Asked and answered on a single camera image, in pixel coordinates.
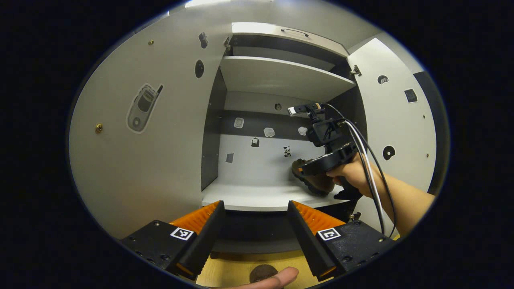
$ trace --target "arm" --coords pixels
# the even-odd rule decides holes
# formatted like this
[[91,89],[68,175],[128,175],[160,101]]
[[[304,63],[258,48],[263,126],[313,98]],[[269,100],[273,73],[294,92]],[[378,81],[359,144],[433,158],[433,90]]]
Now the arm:
[[[386,187],[380,176],[378,168],[371,164],[373,177],[382,202],[382,207],[389,218],[394,221],[393,208],[386,192]],[[364,168],[360,161],[360,157],[356,154],[352,162],[347,165],[341,165],[326,173],[334,178],[335,184],[340,184],[337,176],[345,177],[348,182],[359,189],[364,196],[371,197],[371,192],[364,176]],[[412,228],[419,222],[423,215],[434,200],[434,196],[419,190],[401,180],[384,173],[384,177],[389,186],[391,197],[393,198],[394,208],[396,210],[396,227],[401,236],[407,235]]]

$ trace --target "wooden floor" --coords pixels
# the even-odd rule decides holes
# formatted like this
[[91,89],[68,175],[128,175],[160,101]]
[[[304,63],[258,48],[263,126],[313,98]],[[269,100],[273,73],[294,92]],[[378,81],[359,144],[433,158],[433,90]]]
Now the wooden floor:
[[217,259],[207,259],[204,269],[196,279],[196,284],[205,287],[231,287],[250,282],[250,272],[261,264],[269,264],[278,271],[286,267],[298,269],[298,278],[286,289],[304,289],[321,282],[310,272],[302,251],[277,254],[235,255],[219,254]]

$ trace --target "cabinet door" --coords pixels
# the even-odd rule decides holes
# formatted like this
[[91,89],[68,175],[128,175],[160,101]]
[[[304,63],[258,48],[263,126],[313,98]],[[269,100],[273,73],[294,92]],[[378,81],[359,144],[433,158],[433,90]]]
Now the cabinet door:
[[[357,49],[347,60],[352,69],[357,65],[362,73],[355,75],[355,79],[362,94],[368,143],[382,169],[427,191],[435,164],[435,128],[429,104],[416,78],[378,39]],[[379,81],[383,76],[387,82]],[[390,158],[387,150],[384,155],[388,146],[394,149]]]
[[[69,128],[71,171],[91,214],[116,238],[201,206],[206,111],[224,41],[232,37],[225,11],[225,4],[189,7],[145,28],[100,64],[77,99]],[[127,127],[128,111],[145,83],[163,88],[144,131],[135,133]],[[99,134],[97,123],[103,125]]]

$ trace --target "shoe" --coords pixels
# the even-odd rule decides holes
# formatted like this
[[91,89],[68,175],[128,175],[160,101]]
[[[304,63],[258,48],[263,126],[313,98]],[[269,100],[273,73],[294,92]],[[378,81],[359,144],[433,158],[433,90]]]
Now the shoe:
[[277,274],[278,271],[275,269],[275,267],[268,265],[268,264],[262,264],[257,267],[255,267],[252,272],[250,272],[250,283],[255,283],[262,281],[264,279],[268,279],[271,276],[274,276]]
[[297,159],[291,165],[292,174],[299,180],[301,180],[309,191],[316,195],[326,196],[328,193],[332,192],[334,189],[334,182],[332,182],[332,178],[327,176],[324,173],[310,176],[301,176],[298,168],[303,164],[308,162],[304,159]]

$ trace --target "screw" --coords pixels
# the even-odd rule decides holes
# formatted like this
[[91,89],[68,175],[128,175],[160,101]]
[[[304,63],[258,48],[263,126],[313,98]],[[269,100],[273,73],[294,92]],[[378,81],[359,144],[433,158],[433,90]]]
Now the screw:
[[103,126],[102,126],[102,124],[101,124],[101,123],[97,124],[97,125],[96,125],[96,127],[95,127],[95,132],[96,132],[97,134],[99,134],[99,133],[101,133],[101,132],[102,132],[102,130],[103,130]]

